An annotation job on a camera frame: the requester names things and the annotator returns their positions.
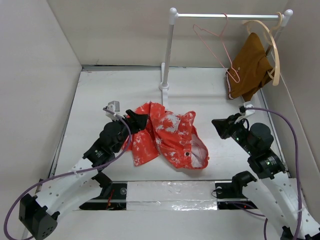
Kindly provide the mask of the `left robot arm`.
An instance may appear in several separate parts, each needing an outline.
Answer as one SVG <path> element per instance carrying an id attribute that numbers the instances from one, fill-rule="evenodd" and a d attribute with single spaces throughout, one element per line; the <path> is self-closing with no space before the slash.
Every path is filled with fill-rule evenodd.
<path id="1" fill-rule="evenodd" d="M 111 194 L 112 181 L 103 170 L 125 152 L 133 134 L 146 128 L 148 115 L 130 109 L 125 116 L 106 112 L 113 120 L 71 171 L 47 179 L 50 184 L 46 190 L 34 196 L 25 193 L 20 199 L 19 220 L 36 240 L 51 235 L 66 213 L 92 198 L 104 199 Z"/>

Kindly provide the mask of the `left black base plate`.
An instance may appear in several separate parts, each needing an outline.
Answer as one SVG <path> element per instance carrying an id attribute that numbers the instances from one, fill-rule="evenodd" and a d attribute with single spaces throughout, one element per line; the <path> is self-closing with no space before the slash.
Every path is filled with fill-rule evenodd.
<path id="1" fill-rule="evenodd" d="M 115 181 L 101 190 L 98 197 L 83 203 L 79 209 L 84 211 L 122 211 L 127 209 L 126 181 Z"/>

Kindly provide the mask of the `orange white tie-dye trousers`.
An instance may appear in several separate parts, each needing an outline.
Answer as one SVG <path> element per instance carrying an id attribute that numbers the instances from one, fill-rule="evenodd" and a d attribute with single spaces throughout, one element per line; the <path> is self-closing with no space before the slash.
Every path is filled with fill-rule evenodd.
<path id="1" fill-rule="evenodd" d="M 144 130 L 133 133 L 128 151 L 138 167 L 164 156 L 176 169 L 202 170 L 209 164 L 209 151 L 194 126 L 196 113 L 175 114 L 156 102 L 146 102 L 134 111 L 148 115 Z"/>

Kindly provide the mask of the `white clothes rack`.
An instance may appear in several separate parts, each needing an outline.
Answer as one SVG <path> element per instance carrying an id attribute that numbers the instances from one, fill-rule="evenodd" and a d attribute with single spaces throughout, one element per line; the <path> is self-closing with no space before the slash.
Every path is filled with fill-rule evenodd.
<path id="1" fill-rule="evenodd" d="M 275 41 L 279 38 L 282 29 L 288 24 L 290 18 L 294 14 L 292 9 L 287 9 L 282 13 L 284 18 L 282 20 L 282 26 L 273 32 L 273 36 Z M 275 15 L 254 15 L 254 14 L 227 14 L 228 20 L 243 20 L 246 22 L 248 19 L 259 19 L 262 21 L 269 29 L 275 26 L 278 21 L 276 20 L 277 14 Z M 166 110 L 169 109 L 169 68 L 170 68 L 170 60 L 171 60 L 171 49 L 173 42 L 173 34 L 174 34 L 174 26 L 177 19 L 225 19 L 225 16 L 221 14 L 213 14 L 213 13 L 179 13 L 176 8 L 172 7 L 169 10 L 169 27 L 167 34 L 167 43 L 166 43 L 166 52 L 165 52 L 165 61 L 161 63 L 161 83 L 159 89 L 161 91 L 162 97 L 162 105 Z"/>

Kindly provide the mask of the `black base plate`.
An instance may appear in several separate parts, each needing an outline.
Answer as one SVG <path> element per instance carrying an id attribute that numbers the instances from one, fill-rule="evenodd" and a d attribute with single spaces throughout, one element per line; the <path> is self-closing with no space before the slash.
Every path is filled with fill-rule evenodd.
<path id="1" fill-rule="evenodd" d="M 127 209 L 126 181 L 115 181 L 101 190 L 98 197 L 83 203 L 79 209 L 84 211 L 122 211 Z"/>
<path id="2" fill-rule="evenodd" d="M 232 190 L 231 181 L 215 181 L 214 186 L 211 196 L 216 199 L 219 210 L 236 210 L 237 206 L 246 210 L 257 209 L 257 206 L 242 193 Z"/>

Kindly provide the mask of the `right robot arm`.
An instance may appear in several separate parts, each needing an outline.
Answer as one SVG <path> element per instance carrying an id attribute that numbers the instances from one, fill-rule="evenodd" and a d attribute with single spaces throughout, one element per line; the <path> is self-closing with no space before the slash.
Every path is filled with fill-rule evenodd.
<path id="1" fill-rule="evenodd" d="M 213 119 L 221 139 L 232 138 L 249 154 L 253 172 L 232 177 L 229 189 L 237 197 L 245 196 L 262 212 L 282 240 L 318 240 L 320 225 L 305 208 L 301 192 L 295 191 L 286 168 L 273 152 L 274 138 L 263 123 L 249 122 L 237 113 L 225 119 Z"/>

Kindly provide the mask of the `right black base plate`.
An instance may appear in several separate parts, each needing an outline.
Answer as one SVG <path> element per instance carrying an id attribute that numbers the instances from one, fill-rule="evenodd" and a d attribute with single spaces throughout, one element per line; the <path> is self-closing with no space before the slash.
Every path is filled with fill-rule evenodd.
<path id="1" fill-rule="evenodd" d="M 246 210 L 257 209 L 257 206 L 242 193 L 232 190 L 231 181 L 215 181 L 214 186 L 211 196 L 216 199 L 219 210 L 236 210 L 237 206 Z"/>

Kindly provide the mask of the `brown shorts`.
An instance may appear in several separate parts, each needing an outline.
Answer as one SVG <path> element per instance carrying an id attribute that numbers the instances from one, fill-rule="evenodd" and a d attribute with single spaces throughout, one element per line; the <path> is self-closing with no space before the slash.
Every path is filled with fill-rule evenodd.
<path id="1" fill-rule="evenodd" d="M 272 79 L 270 65 L 260 38 L 252 32 L 226 72 L 227 97 L 242 97 L 248 102 L 253 95 Z"/>

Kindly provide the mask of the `beige plastic hanger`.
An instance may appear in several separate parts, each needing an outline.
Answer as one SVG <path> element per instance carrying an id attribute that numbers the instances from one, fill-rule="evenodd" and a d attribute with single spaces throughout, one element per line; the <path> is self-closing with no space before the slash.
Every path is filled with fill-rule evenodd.
<path id="1" fill-rule="evenodd" d="M 278 30 L 282 26 L 283 18 L 284 18 L 284 15 L 281 12 L 277 12 L 276 13 L 277 24 L 271 28 L 268 28 L 261 20 L 255 19 L 255 18 L 249 18 L 247 21 L 243 23 L 246 26 L 246 30 L 248 34 L 251 34 L 250 24 L 252 23 L 257 23 L 261 25 L 263 28 L 263 36 L 265 41 L 268 43 L 268 48 L 265 52 L 266 56 L 268 56 L 271 50 L 273 50 L 273 59 L 274 59 L 275 66 L 272 70 L 267 71 L 268 76 L 272 80 L 273 86 L 277 86 L 279 84 L 280 76 L 281 76 L 280 57 L 279 57 L 276 40 L 273 36 L 273 32 Z"/>

